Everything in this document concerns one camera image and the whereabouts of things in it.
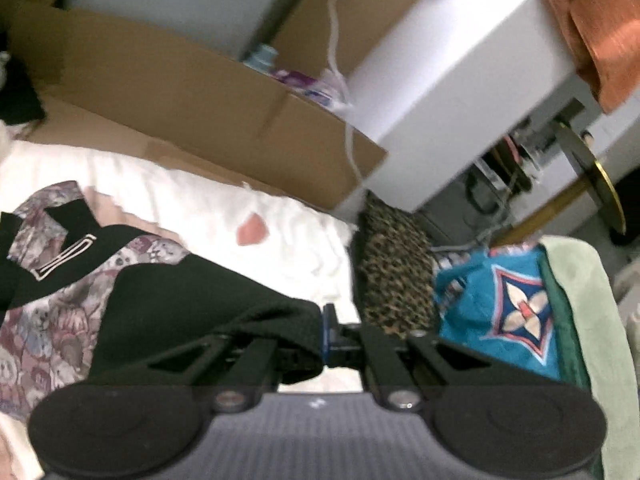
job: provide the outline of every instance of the black object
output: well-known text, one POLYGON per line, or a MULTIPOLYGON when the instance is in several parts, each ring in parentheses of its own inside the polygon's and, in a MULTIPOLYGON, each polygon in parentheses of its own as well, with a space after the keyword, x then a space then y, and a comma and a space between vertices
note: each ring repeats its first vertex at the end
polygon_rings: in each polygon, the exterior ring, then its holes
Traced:
POLYGON ((616 184, 626 218, 626 233, 609 231, 611 241, 617 246, 627 246, 640 236, 640 168, 636 168, 616 184))
MULTIPOLYGON (((416 333, 403 343, 374 327, 338 325, 332 305, 325 307, 323 317, 327 364, 360 370, 372 398, 384 408, 376 411, 367 394, 335 396, 337 404, 350 405, 351 415, 342 410, 342 416, 353 421, 353 431, 363 439, 365 453, 370 455, 367 460, 380 467, 385 467, 381 457, 386 451, 370 448, 367 430, 362 431, 367 417, 379 422, 377 431, 395 432, 392 435, 404 443, 398 452, 423 445, 440 453, 435 437, 476 470, 505 478, 560 476, 589 465, 599 453, 606 434, 605 418, 591 396, 578 388, 514 368, 435 335, 416 333), (385 416, 384 411, 396 415, 385 416), (411 445, 404 440, 409 435, 411 445)), ((302 358, 297 360, 287 354, 289 351, 266 339, 246 344, 212 335, 62 388, 46 397, 31 415, 31 443, 46 470, 73 479, 140 478, 154 472, 156 478, 165 478, 160 470, 167 470, 173 478, 217 477, 194 476, 193 471, 202 470, 196 463, 189 465, 192 456, 196 461, 206 459, 207 467, 221 474, 220 478, 244 478, 247 473, 256 479, 277 478, 271 468, 259 467, 256 454, 264 455, 264 460, 279 457, 280 475, 301 467, 308 478, 366 478, 355 474, 353 467, 341 476, 331 464, 317 463, 313 458, 309 462, 316 468, 328 468, 327 474, 310 472, 297 453, 286 454, 289 462, 282 463, 287 446, 304 448, 304 456, 308 451, 305 446, 321 446, 318 434, 326 433, 327 420, 322 430, 317 426, 318 417, 306 413, 315 414, 323 403, 333 402, 331 395, 324 396, 327 401, 271 393, 277 377, 289 368, 313 365, 305 362, 304 352, 299 352, 302 358), (216 386, 194 386, 200 376, 212 370, 220 377, 216 386), (306 399, 304 409, 300 398, 306 399), (278 427, 274 428, 276 415, 278 427), (261 437, 259 441, 252 431, 261 437), (273 441, 265 441, 268 434, 274 436, 273 441), (288 434, 295 435, 295 444, 283 437, 288 434), (224 446, 230 439, 234 448, 222 455, 217 449, 202 447, 210 441, 224 446), (243 446, 247 457, 230 463, 229 454, 244 457, 243 446), (218 466, 212 463, 212 456, 220 461, 218 466), (253 465, 246 460, 254 460, 253 465), (219 469, 223 466, 224 474, 219 469)), ((344 423, 335 418, 332 421, 344 423)), ((343 438, 344 430, 334 437, 343 438)), ((383 441, 387 451, 395 449, 388 434, 383 441)), ((358 443, 350 441, 348 445, 357 447, 358 443)), ((389 457, 392 462, 397 459, 396 452, 389 457)), ((412 471, 405 478, 420 478, 417 466, 405 466, 412 471)), ((361 468, 369 470, 366 461, 361 468)), ((436 473, 432 478, 444 478, 436 473)), ((391 480, 393 475, 378 477, 391 480)))
POLYGON ((24 65, 11 58, 6 64, 6 83, 0 89, 0 119, 12 126, 41 121, 45 116, 24 65))

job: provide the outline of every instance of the pink patch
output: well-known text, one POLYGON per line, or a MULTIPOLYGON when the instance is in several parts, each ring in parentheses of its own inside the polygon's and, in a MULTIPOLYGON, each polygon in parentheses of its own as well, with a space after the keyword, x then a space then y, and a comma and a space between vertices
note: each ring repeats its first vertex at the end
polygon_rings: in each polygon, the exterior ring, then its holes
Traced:
POLYGON ((236 231, 239 246, 257 245, 269 235, 269 230, 260 215, 254 213, 236 231))

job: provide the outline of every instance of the white sheet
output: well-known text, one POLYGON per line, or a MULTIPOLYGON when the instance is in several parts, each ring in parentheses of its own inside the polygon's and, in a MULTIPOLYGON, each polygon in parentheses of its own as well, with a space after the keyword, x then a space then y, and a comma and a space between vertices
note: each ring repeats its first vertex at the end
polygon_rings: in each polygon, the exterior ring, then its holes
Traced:
MULTIPOLYGON (((65 180, 113 196, 125 212, 178 234, 194 254, 290 297, 320 307, 334 303, 342 323, 360 321, 351 301, 346 251, 352 231, 344 222, 297 200, 166 170, 146 160, 19 140, 0 162, 0 210, 11 212, 35 191, 65 180), (264 219, 270 234, 259 245, 238 246, 236 229, 252 213, 264 219)), ((362 386, 356 372, 337 369, 281 390, 349 392, 362 386)), ((0 416, 0 431, 17 451, 14 474, 20 480, 36 478, 40 471, 24 445, 24 427, 0 416)))

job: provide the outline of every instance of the cat print fabric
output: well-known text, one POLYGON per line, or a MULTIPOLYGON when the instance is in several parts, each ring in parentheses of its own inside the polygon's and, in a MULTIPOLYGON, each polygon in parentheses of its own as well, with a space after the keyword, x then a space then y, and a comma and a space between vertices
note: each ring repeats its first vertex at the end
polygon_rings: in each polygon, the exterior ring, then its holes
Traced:
MULTIPOLYGON (((62 193, 65 189, 69 191, 70 187, 63 188, 62 193)), ((24 211, 23 226, 16 240, 22 236, 20 240, 26 240, 26 243, 15 243, 8 255, 9 259, 32 272, 36 270, 36 262, 39 265, 47 263, 45 256, 52 255, 49 259, 57 256, 54 252, 56 248, 60 251, 66 235, 66 231, 41 209, 52 205, 52 196, 62 200, 56 192, 47 194, 44 199, 31 197, 31 203, 40 209, 37 214, 24 211), (62 229, 62 235, 56 227, 62 229)), ((58 205, 65 202, 69 200, 58 202, 58 205)), ((0 411, 26 420, 47 394, 87 378, 102 316, 119 272, 136 264, 175 265, 187 254, 188 251, 172 240, 141 235, 82 280, 7 311, 0 327, 0 411)))

